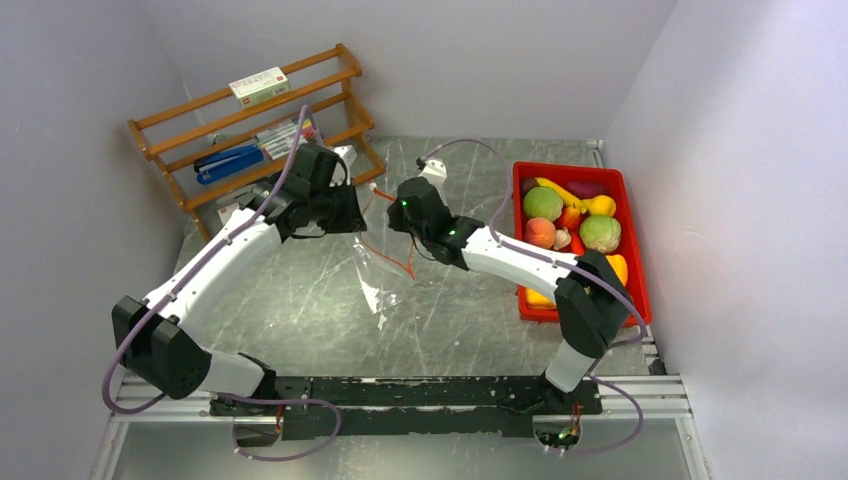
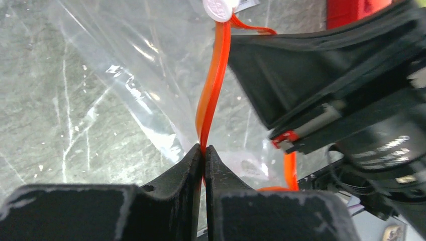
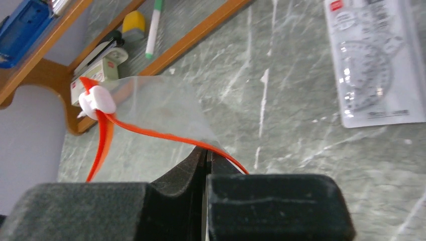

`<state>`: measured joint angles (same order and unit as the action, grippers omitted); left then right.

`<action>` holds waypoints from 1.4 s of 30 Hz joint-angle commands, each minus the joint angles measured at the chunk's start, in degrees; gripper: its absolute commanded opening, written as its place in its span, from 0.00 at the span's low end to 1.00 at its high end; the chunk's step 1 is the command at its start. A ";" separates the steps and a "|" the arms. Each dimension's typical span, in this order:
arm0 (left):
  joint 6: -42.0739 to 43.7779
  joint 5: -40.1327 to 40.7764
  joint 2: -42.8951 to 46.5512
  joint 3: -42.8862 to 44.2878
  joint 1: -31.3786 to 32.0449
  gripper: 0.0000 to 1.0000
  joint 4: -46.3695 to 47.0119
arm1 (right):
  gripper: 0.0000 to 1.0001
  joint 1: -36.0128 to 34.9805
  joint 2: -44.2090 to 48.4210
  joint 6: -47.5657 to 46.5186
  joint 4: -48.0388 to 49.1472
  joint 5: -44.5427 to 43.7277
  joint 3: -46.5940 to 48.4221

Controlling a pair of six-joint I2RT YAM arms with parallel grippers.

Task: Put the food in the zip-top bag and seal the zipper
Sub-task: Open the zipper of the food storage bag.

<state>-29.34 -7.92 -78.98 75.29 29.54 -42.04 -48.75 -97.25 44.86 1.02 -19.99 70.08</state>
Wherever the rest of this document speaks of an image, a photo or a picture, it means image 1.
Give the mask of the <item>clear zip bag orange zipper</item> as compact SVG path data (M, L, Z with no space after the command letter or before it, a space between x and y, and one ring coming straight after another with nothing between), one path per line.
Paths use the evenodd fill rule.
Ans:
M416 249L407 234L389 228L388 208L395 197L369 182L359 192L366 230L352 237L357 275L369 310L382 332L390 311L398 306L416 278Z

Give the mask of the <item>orange peach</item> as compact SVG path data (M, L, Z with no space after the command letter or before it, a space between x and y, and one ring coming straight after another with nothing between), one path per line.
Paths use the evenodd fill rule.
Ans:
M555 225L546 218L536 217L529 219L525 224L523 239L533 246L552 249L556 243Z

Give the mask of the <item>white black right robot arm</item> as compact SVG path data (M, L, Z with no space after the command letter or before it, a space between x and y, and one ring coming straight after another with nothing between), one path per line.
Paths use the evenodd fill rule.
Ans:
M454 215L439 189L422 176L400 184L387 213L391 229L410 234L436 261L495 275L554 303L562 342L539 389L550 413L565 413L576 403L577 385L638 313L603 254L545 250Z

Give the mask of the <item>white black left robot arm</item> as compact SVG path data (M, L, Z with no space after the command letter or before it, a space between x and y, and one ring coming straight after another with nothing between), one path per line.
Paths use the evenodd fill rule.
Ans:
M223 228L171 279L141 300L118 301L111 312L118 365L171 399L205 391L236 396L254 416L271 411L275 372L249 355L205 347L197 337L233 282L299 238L299 229L365 230L349 172L354 154L350 147L300 145L287 175L252 184Z

